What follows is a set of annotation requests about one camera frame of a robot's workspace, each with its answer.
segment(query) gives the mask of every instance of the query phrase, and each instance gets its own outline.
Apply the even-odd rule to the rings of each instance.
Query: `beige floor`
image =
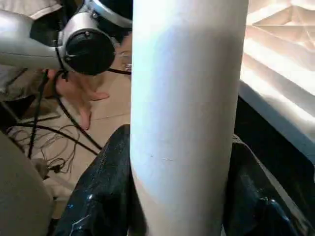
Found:
[[[125,39],[123,46],[121,48],[117,48],[117,55],[119,55],[122,51],[130,49],[131,37],[128,37]],[[119,56],[116,57],[111,67],[116,69],[122,68],[122,62]],[[116,129],[123,124],[130,123],[131,77],[105,72],[94,78],[93,84],[97,88],[97,91],[105,91],[110,94],[108,99],[91,102],[92,117],[88,133],[97,143],[104,146]],[[80,121],[78,114],[72,106],[70,106],[64,99],[62,99],[62,101],[73,117],[77,121]],[[57,108],[57,111],[62,114],[60,118],[43,121],[39,124],[55,129],[65,125],[71,125],[70,120],[63,114],[61,109]],[[75,127],[68,127],[67,130],[63,130],[63,132],[75,139],[78,137],[78,130]],[[17,136],[15,136],[15,139],[21,140],[19,143],[23,146],[25,154],[27,154],[31,129],[15,127],[10,132],[11,135],[12,133],[18,133]],[[44,158],[45,156],[45,158],[49,160],[56,155],[59,155],[58,157],[63,159],[67,159],[69,157],[73,151],[74,142],[68,139],[58,139],[54,142],[50,142],[48,145],[45,145],[45,147],[41,147],[45,144],[45,142],[47,142],[47,140],[53,138],[54,135],[55,134],[51,132],[37,130],[32,159]],[[82,134],[80,135],[79,141],[94,149],[96,152],[99,152]],[[71,195],[72,190],[74,189],[81,174],[92,163],[94,158],[94,154],[80,146],[77,146],[75,157],[71,164],[71,171],[66,174],[55,174],[52,171],[49,172],[48,176],[50,176],[50,178],[44,180],[44,184],[51,195],[57,198],[55,201],[56,210],[53,215],[54,218],[60,217],[63,212],[63,207],[65,206],[65,203]]]
[[[97,101],[92,103],[92,120],[91,127],[88,133],[91,137],[98,142],[101,146],[105,145],[111,134],[122,124],[130,123],[130,78],[124,75],[117,75],[110,72],[106,72],[100,76],[102,85],[97,89],[98,91],[106,91],[110,94],[110,97],[106,100]],[[78,115],[74,110],[64,101],[70,112],[78,120]],[[62,127],[70,124],[70,121],[62,115],[59,119],[51,120],[48,122],[42,122],[43,125]],[[77,137],[77,131],[74,127],[69,128],[73,133],[74,138]],[[93,147],[87,141],[83,135],[80,135],[81,142],[89,147]],[[66,146],[66,140],[60,139],[53,144],[44,148],[43,151],[47,159],[54,157]],[[73,142],[69,141],[66,150],[59,156],[60,158],[67,158],[73,150]],[[40,151],[34,156],[34,158],[42,158]],[[76,149],[75,158],[72,163],[71,173],[57,174],[60,181],[49,178],[44,181],[45,185],[52,192],[53,196],[60,199],[67,199],[71,194],[71,191],[62,186],[61,180],[65,180],[67,183],[75,186],[81,174],[87,169],[87,167],[94,160],[95,156],[84,148],[78,146]]]

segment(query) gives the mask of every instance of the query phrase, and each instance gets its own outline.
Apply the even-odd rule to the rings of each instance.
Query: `white pole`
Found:
[[[220,235],[247,5],[134,1],[130,154],[146,235]]]

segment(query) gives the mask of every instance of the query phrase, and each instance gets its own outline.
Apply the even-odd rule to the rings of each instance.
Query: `leg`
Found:
[[[78,73],[75,73],[76,83],[81,87],[81,89],[87,94],[90,100],[98,101],[103,100],[109,97],[109,94],[106,92],[96,92],[92,89],[90,80],[93,78],[91,76],[85,76]]]
[[[55,74],[55,71],[50,70],[48,77],[52,79]],[[79,112],[81,117],[81,127],[87,130],[90,127],[91,105],[84,99],[84,91],[73,83],[73,76],[73,73],[69,72],[68,82],[59,77],[57,80],[57,92]]]

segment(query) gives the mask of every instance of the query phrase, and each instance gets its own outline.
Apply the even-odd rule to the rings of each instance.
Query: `human foot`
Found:
[[[106,92],[91,92],[89,93],[89,98],[91,101],[99,101],[109,98],[109,94]]]
[[[80,113],[80,117],[81,117],[80,126],[82,127],[82,129],[88,130],[90,128],[90,124],[91,124],[91,114],[92,114],[91,111],[82,109],[79,111],[79,113]]]

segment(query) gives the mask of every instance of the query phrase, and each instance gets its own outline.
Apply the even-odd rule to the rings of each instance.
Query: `wire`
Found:
[[[76,120],[70,115],[70,113],[68,112],[68,110],[65,108],[64,104],[61,102],[60,100],[60,96],[57,92],[57,79],[58,77],[63,74],[64,71],[60,70],[58,71],[53,79],[53,93],[54,93],[54,97],[57,100],[59,106],[61,107],[62,111],[65,113],[65,115],[70,119],[70,121],[75,125],[75,127],[99,150],[102,150],[102,147],[94,140],[92,139],[92,137],[90,135],[87,134],[87,132],[85,132],[82,127],[76,122]]]
[[[110,72],[113,72],[116,74],[131,75],[131,72],[129,72],[129,71],[117,70],[117,69],[113,69],[113,68],[109,68],[107,71],[110,71]]]
[[[32,128],[33,125],[32,124],[15,124],[15,126],[18,126],[18,127],[30,127]],[[50,128],[50,127],[47,127],[47,126],[43,126],[43,125],[37,125],[37,128],[38,129],[44,129],[44,130],[49,130],[51,132],[54,132],[54,133],[57,133],[59,135],[62,135],[68,139],[70,139],[71,141],[73,141],[74,143],[77,143],[78,145],[80,145],[81,147],[85,148],[86,150],[88,150],[89,152],[93,153],[94,155],[97,155],[98,153],[95,152],[94,150],[92,150],[91,148],[89,148],[88,146],[86,146],[85,144],[83,144],[82,142],[80,141],[77,141],[75,140],[73,137],[59,131],[59,130],[56,130],[56,129],[53,129],[53,128]]]
[[[48,82],[48,70],[45,71],[44,76],[43,76],[43,81],[39,86],[39,96],[38,96],[38,101],[37,101],[35,114],[34,114],[34,123],[32,125],[30,147],[29,147],[29,152],[28,152],[29,159],[31,159],[32,157],[32,151],[33,151],[34,140],[35,140],[35,135],[36,135],[36,126],[37,126],[38,116],[40,112],[40,103],[43,98],[43,93],[44,93],[45,85],[47,84],[47,82]]]

